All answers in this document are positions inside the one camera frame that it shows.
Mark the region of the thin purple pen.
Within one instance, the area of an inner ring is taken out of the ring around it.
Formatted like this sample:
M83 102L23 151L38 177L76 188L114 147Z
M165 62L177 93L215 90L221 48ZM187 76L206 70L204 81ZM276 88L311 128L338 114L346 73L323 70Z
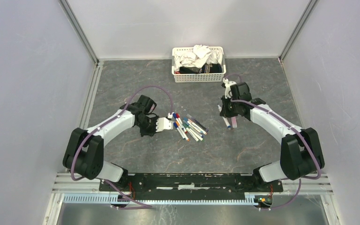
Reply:
M193 116L191 116L190 114L187 114L187 117L192 120L196 125L198 125L201 129L203 129L205 132L208 132L209 130L203 126L199 121L196 120L196 118L194 118Z

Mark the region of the blue cap white marker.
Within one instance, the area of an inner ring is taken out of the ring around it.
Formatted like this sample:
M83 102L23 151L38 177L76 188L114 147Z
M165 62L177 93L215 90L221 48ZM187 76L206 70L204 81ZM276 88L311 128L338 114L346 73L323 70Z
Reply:
M218 107L219 112L221 112L221 111L222 111L222 107L221 107L219 104L217 105L217 107ZM224 116L221 116L221 117L222 117L222 119L224 120L224 123L225 123L227 129L231 130L232 127L231 127L231 124L230 124L229 120L228 120L226 117L224 117Z

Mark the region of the brown tip white marker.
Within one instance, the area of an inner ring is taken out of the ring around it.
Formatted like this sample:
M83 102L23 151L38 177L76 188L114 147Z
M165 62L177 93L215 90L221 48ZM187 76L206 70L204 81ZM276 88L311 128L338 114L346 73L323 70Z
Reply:
M187 123L198 133L205 135L205 132L201 128L199 128L192 120L188 119Z

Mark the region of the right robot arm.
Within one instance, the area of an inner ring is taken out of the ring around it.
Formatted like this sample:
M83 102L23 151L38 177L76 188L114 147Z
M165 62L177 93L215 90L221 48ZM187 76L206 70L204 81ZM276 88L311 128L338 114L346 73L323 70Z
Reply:
M245 82L224 78L220 116L242 116L259 125L280 144L280 159L253 171L252 186L264 191L275 180L316 180L321 177L325 161L319 135L313 128L302 128L274 112L265 101L252 98Z

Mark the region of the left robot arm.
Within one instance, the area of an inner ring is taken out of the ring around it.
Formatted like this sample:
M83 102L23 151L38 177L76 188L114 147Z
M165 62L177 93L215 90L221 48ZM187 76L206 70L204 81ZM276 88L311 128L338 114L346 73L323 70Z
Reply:
M62 164L65 168L89 180L104 179L117 191L128 187L127 170L104 160L105 146L123 131L139 127L141 136L158 132L159 116L154 114L157 104L145 95L137 102L123 105L110 118L88 129L72 131Z

